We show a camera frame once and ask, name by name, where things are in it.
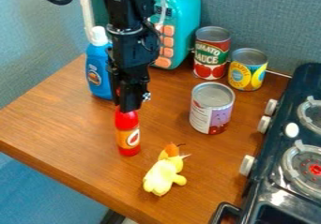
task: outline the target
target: wooden table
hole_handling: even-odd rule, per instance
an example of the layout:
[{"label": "wooden table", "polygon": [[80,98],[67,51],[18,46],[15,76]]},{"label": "wooden table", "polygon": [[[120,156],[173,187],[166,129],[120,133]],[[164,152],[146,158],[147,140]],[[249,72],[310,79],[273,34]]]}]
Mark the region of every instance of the wooden table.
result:
[{"label": "wooden table", "polygon": [[[118,154],[115,106],[90,95],[83,55],[1,111],[0,151],[139,223],[207,223],[220,202],[240,203],[246,178],[239,165],[257,152],[263,136],[256,126],[288,79],[268,74],[256,92],[235,90],[228,129],[211,136],[189,123],[191,89],[203,82],[192,76],[191,62],[150,74],[152,101],[139,111],[139,155]],[[169,142],[187,144],[181,150],[191,154],[182,172],[188,184],[159,198],[143,191],[142,179]]]}]

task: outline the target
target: tin can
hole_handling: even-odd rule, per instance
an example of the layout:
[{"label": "tin can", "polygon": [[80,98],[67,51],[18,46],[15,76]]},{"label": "tin can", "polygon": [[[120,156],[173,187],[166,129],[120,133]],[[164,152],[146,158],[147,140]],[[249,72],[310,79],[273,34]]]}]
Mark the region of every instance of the tin can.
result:
[{"label": "tin can", "polygon": [[255,91],[262,86],[268,66],[268,57],[252,48],[232,52],[228,82],[238,90]]},{"label": "tin can", "polygon": [[231,88],[216,82],[204,82],[191,91],[190,123],[205,134],[226,130],[236,96]]},{"label": "tin can", "polygon": [[196,32],[193,72],[206,80],[221,78],[226,70],[231,35],[219,26],[206,26]]}]

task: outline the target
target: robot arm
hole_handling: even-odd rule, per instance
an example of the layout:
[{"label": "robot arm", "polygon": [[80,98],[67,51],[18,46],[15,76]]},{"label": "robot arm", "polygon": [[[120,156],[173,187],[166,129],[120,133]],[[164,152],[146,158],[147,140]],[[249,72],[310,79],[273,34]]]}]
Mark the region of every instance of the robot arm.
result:
[{"label": "robot arm", "polygon": [[160,52],[160,37],[147,20],[154,14],[154,0],[104,0],[109,14],[107,32],[113,48],[108,50],[108,71],[114,102],[120,111],[140,109],[150,99],[147,68]]}]

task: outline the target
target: black toy stove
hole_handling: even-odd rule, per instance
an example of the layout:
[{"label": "black toy stove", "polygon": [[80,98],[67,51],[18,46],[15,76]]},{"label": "black toy stove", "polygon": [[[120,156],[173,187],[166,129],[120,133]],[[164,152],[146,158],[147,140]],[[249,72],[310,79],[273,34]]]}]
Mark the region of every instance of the black toy stove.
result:
[{"label": "black toy stove", "polygon": [[258,126],[267,133],[261,153],[245,156],[240,168],[249,176],[242,206],[221,203],[210,223],[232,215],[242,224],[320,224],[321,64],[298,67],[265,113]]}]

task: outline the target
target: stuffed animal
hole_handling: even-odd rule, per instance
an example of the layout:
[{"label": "stuffed animal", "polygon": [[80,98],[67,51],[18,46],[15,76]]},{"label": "stuffed animal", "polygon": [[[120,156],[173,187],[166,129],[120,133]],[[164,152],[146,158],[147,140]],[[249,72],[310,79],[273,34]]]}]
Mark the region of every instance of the stuffed animal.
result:
[{"label": "stuffed animal", "polygon": [[186,178],[178,174],[183,170],[185,157],[188,156],[179,155],[179,145],[173,143],[166,145],[160,152],[159,161],[143,179],[144,190],[162,196],[171,189],[173,183],[186,185]]}]

